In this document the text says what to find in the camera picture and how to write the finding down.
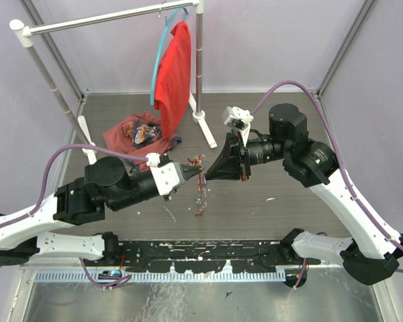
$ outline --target gray floor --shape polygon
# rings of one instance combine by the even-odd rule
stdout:
[[[113,292],[35,283],[26,312],[25,322],[383,321],[372,287],[331,268],[311,268],[297,291],[281,282],[130,284]]]
[[[252,109],[261,93],[229,93],[203,95],[206,120],[218,143],[209,149],[198,125],[192,121],[190,108],[177,133],[183,143],[170,153],[174,161],[186,163],[188,157],[204,154],[208,168],[220,153],[228,128],[222,125],[221,114],[226,106]],[[322,124],[310,101],[303,93],[278,93],[271,96],[256,114],[252,127],[268,133],[267,112],[278,103],[293,103],[308,117],[310,137],[325,141]],[[83,115],[98,146],[105,146],[103,132],[123,118],[150,111],[148,95],[91,95]],[[87,159],[80,151],[72,152],[65,182],[83,175]],[[117,213],[107,212],[107,219],[65,233],[92,235],[113,231],[120,239],[229,239],[282,238],[295,227],[313,233],[325,231],[331,236],[349,236],[330,209],[308,189],[289,177],[281,161],[253,167],[247,182],[209,182],[208,208],[203,217],[195,218],[197,180],[194,178],[173,195],[173,200],[151,199]],[[173,214],[176,222],[167,209]]]

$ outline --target red cloth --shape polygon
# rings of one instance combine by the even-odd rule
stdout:
[[[173,39],[159,64],[155,85],[155,109],[160,110],[163,136],[176,129],[188,105],[191,80],[191,36],[181,21],[171,31]]]
[[[146,156],[151,152],[163,154],[173,149],[179,142],[182,142],[182,139],[173,132],[169,138],[164,138],[161,134],[160,123],[160,119],[149,112],[133,114],[103,133],[103,138],[107,148],[116,152],[133,156]],[[134,137],[136,136],[137,128],[142,124],[156,127],[158,131],[156,131],[155,137],[143,141],[141,144],[136,144],[134,143]],[[144,162],[133,161],[127,163],[141,172],[149,169]]]

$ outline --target blue hanger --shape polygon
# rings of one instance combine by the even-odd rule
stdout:
[[[161,40],[159,44],[159,49],[156,52],[155,64],[154,64],[154,71],[152,72],[152,80],[150,82],[150,97],[149,103],[154,105],[154,90],[155,90],[155,83],[156,83],[156,74],[159,71],[159,63],[160,63],[160,56],[161,52],[163,51],[164,41],[166,40],[166,36],[169,33],[170,25],[172,24],[173,18],[175,18],[176,14],[180,9],[183,9],[185,12],[185,16],[183,17],[183,21],[187,20],[188,10],[187,8],[178,8],[174,10],[171,14],[170,18],[166,20],[166,26],[164,28],[163,34],[161,35]]]

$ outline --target white wall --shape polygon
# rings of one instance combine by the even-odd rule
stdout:
[[[9,22],[15,18],[29,22],[18,1],[1,0],[0,213],[12,213],[37,201],[46,162],[64,144],[70,130],[70,123],[28,53],[9,29]],[[43,43],[35,40],[68,104],[77,107],[77,98]],[[50,175],[51,182],[56,166]],[[0,322],[9,313],[17,283],[17,267],[0,269]]]
[[[34,1],[46,23],[160,2]],[[318,88],[362,3],[206,0],[204,89],[265,91],[289,78]],[[195,47],[195,13],[190,9]],[[147,92],[165,16],[152,13],[56,32],[54,39],[82,88],[92,93]]]
[[[353,180],[403,233],[403,1],[378,1],[324,99]],[[390,281],[403,321],[403,274]]]

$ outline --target metal hook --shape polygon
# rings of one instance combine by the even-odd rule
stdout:
[[[167,2],[167,0],[166,1],[163,1],[161,4],[160,4],[160,11],[159,11],[159,18],[161,18],[161,6],[162,5],[164,5],[165,3]]]

